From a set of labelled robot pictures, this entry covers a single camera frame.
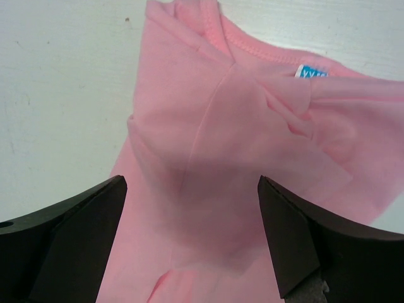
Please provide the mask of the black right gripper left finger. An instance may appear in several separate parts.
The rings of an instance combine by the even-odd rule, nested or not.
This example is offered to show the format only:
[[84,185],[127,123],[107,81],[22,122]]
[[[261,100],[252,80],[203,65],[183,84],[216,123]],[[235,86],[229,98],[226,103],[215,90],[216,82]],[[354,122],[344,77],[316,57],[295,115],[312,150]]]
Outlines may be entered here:
[[1,302],[95,302],[126,193],[117,175],[1,222]]

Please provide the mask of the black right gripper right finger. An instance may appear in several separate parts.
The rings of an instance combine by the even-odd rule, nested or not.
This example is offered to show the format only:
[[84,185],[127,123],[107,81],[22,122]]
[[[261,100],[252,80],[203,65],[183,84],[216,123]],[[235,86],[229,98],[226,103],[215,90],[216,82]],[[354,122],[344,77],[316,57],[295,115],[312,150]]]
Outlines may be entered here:
[[267,177],[259,205],[285,302],[402,302],[403,235],[334,214]]

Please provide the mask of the pink t shirt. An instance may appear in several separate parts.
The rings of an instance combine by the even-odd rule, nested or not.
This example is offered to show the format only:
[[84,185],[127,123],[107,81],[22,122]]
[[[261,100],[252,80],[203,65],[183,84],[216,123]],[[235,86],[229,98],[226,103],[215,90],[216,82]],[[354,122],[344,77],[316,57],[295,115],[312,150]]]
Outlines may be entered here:
[[261,42],[216,1],[149,1],[112,172],[99,302],[279,302],[259,178],[372,222],[403,191],[403,83]]

